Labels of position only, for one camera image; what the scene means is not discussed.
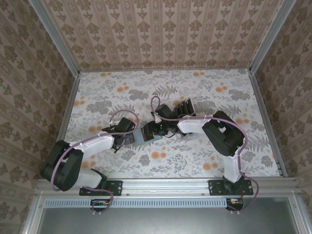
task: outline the robotic arm link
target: robotic arm link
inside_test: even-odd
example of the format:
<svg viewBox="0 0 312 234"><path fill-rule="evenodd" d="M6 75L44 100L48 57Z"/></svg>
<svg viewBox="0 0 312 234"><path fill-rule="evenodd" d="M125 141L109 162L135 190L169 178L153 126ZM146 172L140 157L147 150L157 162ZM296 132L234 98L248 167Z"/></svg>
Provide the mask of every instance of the robotic arm link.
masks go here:
<svg viewBox="0 0 312 234"><path fill-rule="evenodd" d="M155 120L140 129L123 117L118 125L104 128L86 140L56 142L40 175L62 191L85 186L105 189L107 177L95 169L81 169L84 159L111 148L116 153L124 145L144 144L172 132L183 136L205 134L208 137L215 149L223 155L223 180L228 184L228 189L235 189L235 185L244 179L239 154L247 144L247 135L223 111L217 111L212 117L196 117L190 99L180 103L173 111L165 104L158 105L155 110L152 107L152 110Z"/></svg>

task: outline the damask pattern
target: damask pattern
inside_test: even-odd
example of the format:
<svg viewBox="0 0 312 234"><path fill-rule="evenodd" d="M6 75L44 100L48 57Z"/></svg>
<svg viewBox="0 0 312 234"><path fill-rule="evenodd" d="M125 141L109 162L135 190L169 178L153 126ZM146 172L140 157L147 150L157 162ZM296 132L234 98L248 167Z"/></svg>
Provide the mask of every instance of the damask pattern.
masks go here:
<svg viewBox="0 0 312 234"><path fill-rule="evenodd" d="M290 176L312 211L312 2L298 0L256 77Z"/></svg>
<svg viewBox="0 0 312 234"><path fill-rule="evenodd" d="M261 114L246 69L174 70L81 73L66 141L91 137L109 126L120 109L132 110L140 127L153 120L150 100L157 95L171 109L190 98L198 116L217 110L227 113L248 134L242 153L242 170L250 176L279 176ZM117 114L115 121L129 113ZM106 150L92 155L82 168L95 168L109 178L221 177L222 156L206 136L163 138L150 144Z"/></svg>
<svg viewBox="0 0 312 234"><path fill-rule="evenodd" d="M282 0L44 0L80 70L248 67Z"/></svg>
<svg viewBox="0 0 312 234"><path fill-rule="evenodd" d="M28 1L0 1L0 233L20 232L73 76Z"/></svg>

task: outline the gray leaf pattern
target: gray leaf pattern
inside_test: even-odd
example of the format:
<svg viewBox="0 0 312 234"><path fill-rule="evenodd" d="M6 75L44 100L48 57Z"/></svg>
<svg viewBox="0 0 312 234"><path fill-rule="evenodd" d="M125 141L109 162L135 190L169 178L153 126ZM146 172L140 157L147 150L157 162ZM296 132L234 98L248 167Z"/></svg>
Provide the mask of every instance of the gray leaf pattern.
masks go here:
<svg viewBox="0 0 312 234"><path fill-rule="evenodd" d="M144 126L153 120L150 100L154 95L171 110L190 98L197 116L222 110L247 132L249 144L241 155L242 170L247 175L278 176L252 90L244 69L81 73L65 140L93 136L108 127L112 114L122 109L138 114L139 126ZM118 113L113 121L122 117L137 123L127 112ZM9 128L5 130L3 136L14 137ZM224 172L222 155L199 134L126 145L116 154L106 150L86 159L82 166L95 168L109 178L221 177Z"/></svg>

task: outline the purple cable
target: purple cable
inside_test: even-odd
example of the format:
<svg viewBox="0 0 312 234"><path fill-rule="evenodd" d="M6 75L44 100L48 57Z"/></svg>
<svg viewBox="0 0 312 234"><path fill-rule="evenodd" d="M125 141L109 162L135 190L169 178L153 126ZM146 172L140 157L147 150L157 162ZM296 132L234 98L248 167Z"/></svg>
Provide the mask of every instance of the purple cable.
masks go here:
<svg viewBox="0 0 312 234"><path fill-rule="evenodd" d="M244 143L243 146L238 150L238 155L237 155L238 170L239 170L240 174L241 174L243 177L245 177L246 179L249 179L249 180L253 181L253 182L256 184L256 186L257 186L257 190L256 190L256 192L255 192L255 195L254 195L254 197L253 197L251 203L250 203L246 208L242 209L241 211L245 211L246 209L248 209L248 208L254 203L255 199L256 199L257 196L258 196L258 193L259 193L259 184L258 184L257 181L255 181L254 179L252 179L252 178L246 176L246 175L241 171L240 153L246 148L246 146L247 146L247 144L248 144L248 136L247 136L246 132L245 132L240 126L238 126L236 123L233 123L233 122L228 121L228 120L226 120L226 119L216 118L216 117L213 117L213 116L175 118L175 119L164 118L164 117L158 115L158 114L156 113L155 109L153 108L153 100L154 100L155 98L158 99L158 105L157 105L157 107L160 105L160 98L159 98L158 96L154 96L154 97L152 97L152 99L151 99L151 109L152 109L154 115L158 116L160 119L163 119L163 120L166 120L166 121L180 121L180 120L188 120L188 119L198 119L198 120L213 119L213 120L218 120L218 121L222 121L222 122L228 123L228 124L230 124L230 125L232 125L232 126L238 128L238 129L242 132L242 134L243 134L244 137L245 137L245 143Z"/></svg>
<svg viewBox="0 0 312 234"><path fill-rule="evenodd" d="M95 191L95 192L105 192L105 193L108 193L110 195L111 199L110 199L108 205L106 206L106 208L104 210L102 210L101 213L104 213L105 211L107 211L109 209L109 207L112 205L113 200L114 200L114 195L113 195L113 193L111 191L108 191L106 189L93 189L93 188L90 188L90 187L83 187L83 188L85 188L87 190L90 190L90 191ZM94 205L97 204L97 203L100 203L100 202L101 201L94 201L92 203L91 210L95 212Z"/></svg>
<svg viewBox="0 0 312 234"><path fill-rule="evenodd" d="M56 163L55 168L54 168L54 170L53 170L53 172L52 172L52 176L51 176L51 188L52 188L53 191L55 191L55 192L60 191L60 189L56 189L56 188L54 187L55 175L56 175L56 173L57 173L57 170L58 170L58 168L59 168L59 166L60 166L62 160L63 160L64 157L68 154L68 152L70 152L73 148L75 148L76 146L79 146L80 144L87 143L88 141L93 140L93 139L96 139L96 138L99 138L99 137L107 137L107 136L121 135L121 134L122 134L122 135L130 134L130 133L134 132L134 131L137 129L140 120L139 120L138 116L136 115L136 113L134 113L133 111L130 111L130 110L119 110L119 111L116 111L115 113L113 113L113 115L112 115L112 117L110 118L109 121L111 122L112 119L113 119L113 117L114 117L117 113L123 112L123 111L130 112L130 113L132 113L132 114L135 115L136 121L137 121L137 124L136 124L135 128L132 129L131 131L128 131L128 132L125 132L125 133L103 133L103 134L95 135L95 136L92 136L92 137L90 137L90 138L88 138L88 139L82 140L82 141L80 141L80 142L78 142L78 143L76 143L76 144L70 146L70 147L69 147L67 150L65 150L65 152L61 155L61 157L59 158L59 160L58 160L58 162Z"/></svg>

